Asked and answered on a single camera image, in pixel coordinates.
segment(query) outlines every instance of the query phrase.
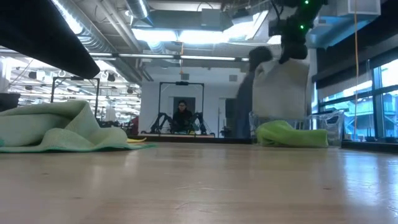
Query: plastic container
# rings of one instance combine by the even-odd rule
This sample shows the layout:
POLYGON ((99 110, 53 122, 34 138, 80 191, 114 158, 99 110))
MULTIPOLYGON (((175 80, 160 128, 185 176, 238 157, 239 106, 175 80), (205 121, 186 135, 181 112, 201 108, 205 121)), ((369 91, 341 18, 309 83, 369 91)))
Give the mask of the plastic container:
POLYGON ((298 130, 316 130, 325 129, 328 131, 328 144, 329 146, 341 147, 343 140, 343 126, 344 126, 344 112, 334 111, 326 114, 313 114, 302 120, 289 120, 289 119, 265 119, 260 118, 253 112, 249 114, 251 137, 253 142, 257 142, 256 129, 270 121, 284 120, 288 122, 293 128, 298 130))

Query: wall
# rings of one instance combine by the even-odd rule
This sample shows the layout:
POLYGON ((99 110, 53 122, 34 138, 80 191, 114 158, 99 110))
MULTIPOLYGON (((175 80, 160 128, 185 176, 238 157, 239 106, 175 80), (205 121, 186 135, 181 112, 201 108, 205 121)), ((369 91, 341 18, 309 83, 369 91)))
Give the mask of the wall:
MULTIPOLYGON (((217 135, 218 132, 218 106, 220 98, 234 98, 239 85, 217 85, 205 84, 205 101, 203 118, 210 127, 211 131, 217 135)), ((195 97, 196 109, 201 111, 201 86, 176 86, 162 85, 162 96, 160 101, 160 111, 172 116, 175 108, 172 108, 173 97, 195 97)), ((139 117, 139 131, 150 131, 150 126, 154 122, 158 113, 159 103, 159 82, 144 82, 142 84, 141 113, 139 117)))

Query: light green towel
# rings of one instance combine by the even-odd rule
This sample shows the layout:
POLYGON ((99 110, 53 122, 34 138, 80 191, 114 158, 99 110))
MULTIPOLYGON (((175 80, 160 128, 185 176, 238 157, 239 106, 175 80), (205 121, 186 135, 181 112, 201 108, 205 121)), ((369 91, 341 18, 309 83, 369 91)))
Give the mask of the light green towel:
POLYGON ((262 146, 328 147, 327 130, 296 130, 286 121, 270 121, 256 129, 262 146))
POLYGON ((23 106, 0 113, 0 152, 140 149, 120 128, 100 128, 87 101, 23 106))

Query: wooden table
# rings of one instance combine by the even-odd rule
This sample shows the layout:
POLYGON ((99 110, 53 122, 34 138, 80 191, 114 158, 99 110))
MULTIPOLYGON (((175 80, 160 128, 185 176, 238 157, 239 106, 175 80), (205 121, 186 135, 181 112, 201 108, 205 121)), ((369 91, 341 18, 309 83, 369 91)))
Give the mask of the wooden table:
POLYGON ((1 154, 0 223, 398 223, 398 157, 171 144, 1 154))

